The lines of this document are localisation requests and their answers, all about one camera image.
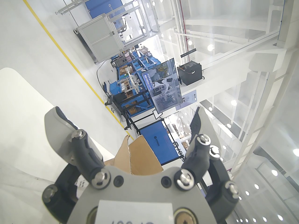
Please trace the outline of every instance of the gray panel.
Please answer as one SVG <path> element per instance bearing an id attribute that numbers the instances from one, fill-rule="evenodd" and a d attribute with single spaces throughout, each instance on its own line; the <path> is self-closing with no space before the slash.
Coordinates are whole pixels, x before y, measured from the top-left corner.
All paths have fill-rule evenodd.
<path id="1" fill-rule="evenodd" d="M 118 46 L 113 39 L 113 36 L 111 36 L 93 45 L 93 49 L 101 60 L 105 60 L 112 53 L 117 51 Z"/>
<path id="2" fill-rule="evenodd" d="M 82 29 L 82 32 L 90 43 L 110 33 L 104 19 L 99 19 L 96 22 Z"/>
<path id="3" fill-rule="evenodd" d="M 68 224 L 86 223 L 87 214 L 94 207 L 98 206 L 100 199 L 129 202 L 172 203 L 173 211 L 183 207 L 190 209 L 197 217 L 198 223 L 216 224 L 214 215 L 205 200 L 205 197 L 196 185 L 189 191 L 180 191 L 174 185 L 174 175 L 180 168 L 169 168 L 159 174 L 150 176 L 129 175 L 112 166 L 107 166 L 105 168 L 111 173 L 110 184 L 103 190 L 96 190 L 89 185 L 75 205 L 67 222 Z M 113 185 L 113 180 L 117 175 L 122 175 L 124 177 L 124 184 L 119 188 Z M 169 176 L 172 180 L 172 185 L 168 189 L 161 185 L 163 176 Z"/>

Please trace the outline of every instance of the black sign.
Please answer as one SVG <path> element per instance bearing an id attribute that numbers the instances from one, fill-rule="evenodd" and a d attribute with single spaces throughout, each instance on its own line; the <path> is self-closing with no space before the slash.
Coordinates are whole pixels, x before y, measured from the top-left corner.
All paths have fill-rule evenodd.
<path id="1" fill-rule="evenodd" d="M 193 52 L 195 52 L 195 51 L 196 51 L 196 48 L 195 48 L 195 49 L 192 49 L 192 50 L 189 50 L 188 52 L 182 54 L 182 55 L 181 55 L 181 58 L 183 58 L 183 57 L 185 57 L 185 56 L 187 56 L 187 55 L 189 55 L 189 54 L 191 54 L 191 53 L 193 53 Z"/>

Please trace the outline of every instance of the metal bolt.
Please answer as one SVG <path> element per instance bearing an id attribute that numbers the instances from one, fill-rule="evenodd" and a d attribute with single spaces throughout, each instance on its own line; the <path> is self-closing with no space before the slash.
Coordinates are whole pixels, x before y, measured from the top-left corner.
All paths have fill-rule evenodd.
<path id="1" fill-rule="evenodd" d="M 180 180 L 181 182 L 184 184 L 184 185 L 189 185 L 190 184 L 190 181 L 191 181 L 191 177 L 189 174 L 187 173 L 182 173 L 181 176 L 180 176 Z"/>
<path id="2" fill-rule="evenodd" d="M 177 174 L 178 173 L 180 174 L 177 176 L 177 178 L 175 178 L 177 187 L 185 191 L 193 188 L 195 183 L 193 175 L 186 169 L 181 169 L 177 172 Z"/>
<path id="3" fill-rule="evenodd" d="M 73 138 L 79 138 L 79 139 L 82 139 L 84 136 L 85 136 L 85 134 L 86 134 L 86 132 L 84 131 L 84 130 L 82 130 L 82 129 L 78 129 L 78 130 L 76 130 L 76 131 L 74 131 L 73 133 L 72 133 L 72 139 Z"/>
<path id="4" fill-rule="evenodd" d="M 49 185 L 43 192 L 43 201 L 44 203 L 49 203 L 51 198 L 55 195 L 55 192 L 58 191 L 57 186 Z"/>
<path id="5" fill-rule="evenodd" d="M 211 152 L 215 155 L 215 154 L 219 154 L 219 148 L 218 147 L 212 147 L 211 148 Z"/>
<path id="6" fill-rule="evenodd" d="M 197 137 L 197 141 L 200 142 L 202 145 L 210 145 L 211 143 L 210 137 L 206 134 L 200 134 Z"/>
<path id="7" fill-rule="evenodd" d="M 227 181 L 225 183 L 224 187 L 231 192 L 233 198 L 235 198 L 235 199 L 239 198 L 239 189 L 238 189 L 237 185 L 235 184 L 235 182 Z"/>
<path id="8" fill-rule="evenodd" d="M 232 194 L 238 194 L 239 193 L 238 188 L 233 184 L 231 184 L 229 186 L 229 190 L 231 191 Z"/>
<path id="9" fill-rule="evenodd" d="M 51 198 L 54 196 L 55 191 L 52 188 L 48 188 L 44 191 L 45 198 Z"/>
<path id="10" fill-rule="evenodd" d="M 96 173 L 91 184 L 96 189 L 103 189 L 110 183 L 110 178 L 110 172 L 102 168 L 100 172 Z"/>
<path id="11" fill-rule="evenodd" d="M 210 145 L 210 158 L 213 160 L 220 158 L 219 148 L 216 145 Z"/>
<path id="12" fill-rule="evenodd" d="M 94 176 L 94 180 L 97 183 L 102 183 L 105 179 L 105 174 L 103 172 L 98 172 L 95 176 Z"/>

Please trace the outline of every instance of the screen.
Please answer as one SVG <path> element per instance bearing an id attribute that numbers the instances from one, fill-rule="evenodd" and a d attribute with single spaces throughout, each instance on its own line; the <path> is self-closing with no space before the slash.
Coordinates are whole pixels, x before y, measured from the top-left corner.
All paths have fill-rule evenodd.
<path id="1" fill-rule="evenodd" d="M 142 73 L 158 113 L 183 102 L 174 58 Z"/>
<path id="2" fill-rule="evenodd" d="M 162 121 L 141 128 L 140 133 L 144 136 L 161 164 L 178 157 L 178 153 L 176 152 Z"/>

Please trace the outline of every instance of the ceiling beam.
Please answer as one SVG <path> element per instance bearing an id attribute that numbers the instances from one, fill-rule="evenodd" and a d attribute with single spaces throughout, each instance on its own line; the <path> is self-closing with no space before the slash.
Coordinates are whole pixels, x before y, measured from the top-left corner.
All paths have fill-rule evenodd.
<path id="1" fill-rule="evenodd" d="M 186 25 L 206 25 L 206 26 L 221 26 L 231 28 L 251 29 L 257 31 L 266 31 L 267 21 L 261 20 L 233 20 L 227 19 L 186 19 Z"/>

